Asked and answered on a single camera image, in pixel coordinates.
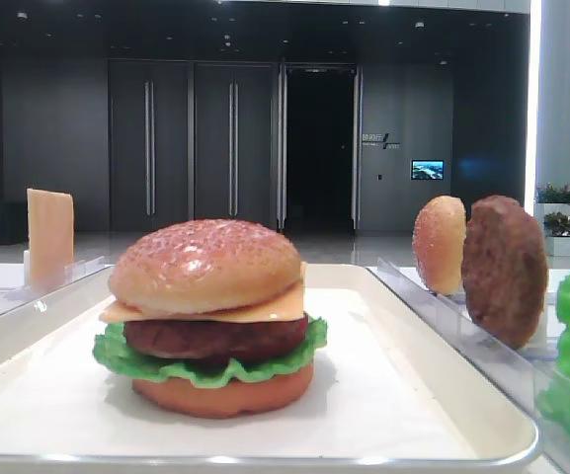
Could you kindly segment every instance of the bottom bun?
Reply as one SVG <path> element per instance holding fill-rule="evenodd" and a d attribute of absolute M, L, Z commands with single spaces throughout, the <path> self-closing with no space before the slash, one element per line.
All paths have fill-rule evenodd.
<path fill-rule="evenodd" d="M 264 382 L 232 380 L 221 388 L 198 388 L 184 378 L 162 383 L 135 379 L 133 389 L 165 410 L 223 419 L 283 408 L 304 395 L 312 378 L 313 362 L 298 372 Z"/>

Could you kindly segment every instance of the white planter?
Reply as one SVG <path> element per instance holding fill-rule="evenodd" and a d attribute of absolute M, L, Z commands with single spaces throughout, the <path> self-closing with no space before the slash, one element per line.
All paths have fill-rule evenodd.
<path fill-rule="evenodd" d="M 546 215 L 551 213 L 561 212 L 564 215 L 570 215 L 570 204 L 558 204 L 558 203 L 546 203 L 534 205 L 534 217 L 537 219 L 541 228 L 545 232 L 545 227 L 543 226 L 543 219 Z"/>
<path fill-rule="evenodd" d="M 551 257 L 570 257 L 570 237 L 546 237 L 545 251 Z"/>

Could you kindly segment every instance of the potted plant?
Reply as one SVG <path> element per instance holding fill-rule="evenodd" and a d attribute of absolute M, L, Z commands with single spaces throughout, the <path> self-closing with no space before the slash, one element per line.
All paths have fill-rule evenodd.
<path fill-rule="evenodd" d="M 562 213 L 570 215 L 570 185 L 560 188 L 548 183 L 544 187 L 537 187 L 534 215 L 543 224 L 548 214 Z"/>
<path fill-rule="evenodd" d="M 547 254 L 553 257 L 570 257 L 570 215 L 561 212 L 547 214 L 544 227 Z"/>

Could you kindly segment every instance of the dark ceiling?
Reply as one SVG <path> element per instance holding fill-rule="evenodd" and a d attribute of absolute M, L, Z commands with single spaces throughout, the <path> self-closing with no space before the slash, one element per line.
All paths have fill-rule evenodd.
<path fill-rule="evenodd" d="M 18 12 L 28 18 L 18 18 Z M 415 28 L 417 22 L 425 28 Z M 442 9 L 0 0 L 0 51 L 5 54 L 453 63 L 519 39 L 528 27 L 527 15 Z"/>

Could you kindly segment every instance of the cheese block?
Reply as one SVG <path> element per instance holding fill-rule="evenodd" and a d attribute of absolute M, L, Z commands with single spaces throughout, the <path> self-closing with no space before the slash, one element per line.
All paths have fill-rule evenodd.
<path fill-rule="evenodd" d="M 295 321 L 304 316 L 304 281 L 301 279 L 290 290 L 271 301 L 243 308 L 202 314 L 143 314 L 115 301 L 100 315 L 100 320 L 111 324 L 121 321 L 147 319 L 221 321 L 226 323 L 260 323 L 265 321 Z"/>
<path fill-rule="evenodd" d="M 74 201 L 71 195 L 28 189 L 30 284 L 64 282 L 74 263 Z"/>

